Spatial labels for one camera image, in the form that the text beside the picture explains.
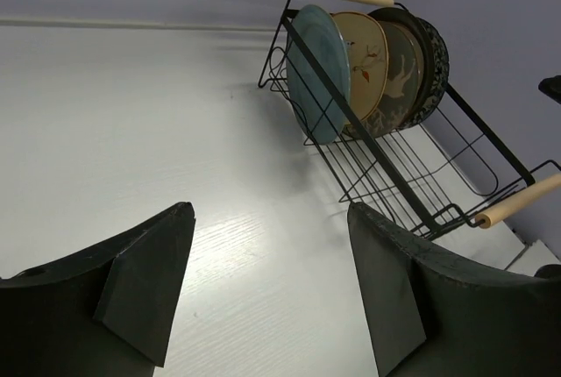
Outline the dark rim cream plate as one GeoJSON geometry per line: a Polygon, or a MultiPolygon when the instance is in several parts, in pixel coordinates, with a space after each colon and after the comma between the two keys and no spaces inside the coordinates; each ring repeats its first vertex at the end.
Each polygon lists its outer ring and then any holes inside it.
{"type": "Polygon", "coordinates": [[[420,88],[417,91],[413,107],[397,127],[398,130],[405,130],[422,122],[422,109],[425,103],[431,98],[433,81],[437,78],[433,45],[420,19],[406,9],[381,8],[371,11],[369,16],[377,21],[387,21],[392,24],[403,26],[407,31],[412,33],[413,38],[421,49],[425,69],[420,88]]]}

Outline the blue floral pattern plate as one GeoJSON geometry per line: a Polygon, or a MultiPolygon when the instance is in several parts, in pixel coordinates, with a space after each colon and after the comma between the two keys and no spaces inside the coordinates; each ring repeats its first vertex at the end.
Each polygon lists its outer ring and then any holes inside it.
{"type": "Polygon", "coordinates": [[[450,73],[450,57],[444,39],[434,25],[422,18],[418,18],[418,20],[428,33],[433,46],[435,72],[430,93],[412,118],[413,125],[422,123],[435,111],[444,96],[450,73]]]}

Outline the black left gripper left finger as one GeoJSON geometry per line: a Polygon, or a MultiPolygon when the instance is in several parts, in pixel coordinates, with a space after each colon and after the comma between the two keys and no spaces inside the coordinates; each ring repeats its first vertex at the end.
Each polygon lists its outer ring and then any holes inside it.
{"type": "Polygon", "coordinates": [[[2,375],[153,375],[166,360],[194,230],[194,208],[180,202],[2,280],[2,375]]]}

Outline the dark reindeer snowflake plate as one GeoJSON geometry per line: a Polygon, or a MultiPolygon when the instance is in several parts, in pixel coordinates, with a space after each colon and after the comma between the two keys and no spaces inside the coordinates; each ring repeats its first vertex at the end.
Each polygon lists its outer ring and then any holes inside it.
{"type": "Polygon", "coordinates": [[[374,139],[392,132],[404,120],[413,107],[424,69],[420,46],[412,33],[397,24],[378,22],[387,38],[387,82],[376,110],[360,120],[374,139]]]}

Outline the beige bird pattern plate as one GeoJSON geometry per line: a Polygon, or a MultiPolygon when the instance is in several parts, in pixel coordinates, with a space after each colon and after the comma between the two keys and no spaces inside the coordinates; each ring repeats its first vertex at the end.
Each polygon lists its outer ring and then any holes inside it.
{"type": "Polygon", "coordinates": [[[386,34],[378,21],[364,13],[341,11],[333,19],[347,45],[350,107],[359,120],[364,120],[378,107],[386,86],[386,34]]]}

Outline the blue-grey ceramic plate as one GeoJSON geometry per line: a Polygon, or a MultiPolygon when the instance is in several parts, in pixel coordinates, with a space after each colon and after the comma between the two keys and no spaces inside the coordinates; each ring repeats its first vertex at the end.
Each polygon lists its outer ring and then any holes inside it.
{"type": "Polygon", "coordinates": [[[317,144],[328,145],[343,130],[346,116],[318,72],[324,71],[340,95],[349,101],[351,75],[346,44],[331,14],[315,4],[302,7],[291,25],[319,67],[313,68],[294,39],[288,39],[289,98],[304,133],[317,144]]]}

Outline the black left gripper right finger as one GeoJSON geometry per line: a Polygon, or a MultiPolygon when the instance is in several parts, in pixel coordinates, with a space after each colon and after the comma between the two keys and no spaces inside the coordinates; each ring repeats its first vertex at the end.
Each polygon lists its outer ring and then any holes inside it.
{"type": "Polygon", "coordinates": [[[559,265],[488,267],[364,203],[347,222],[379,375],[559,375],[559,265]]]}

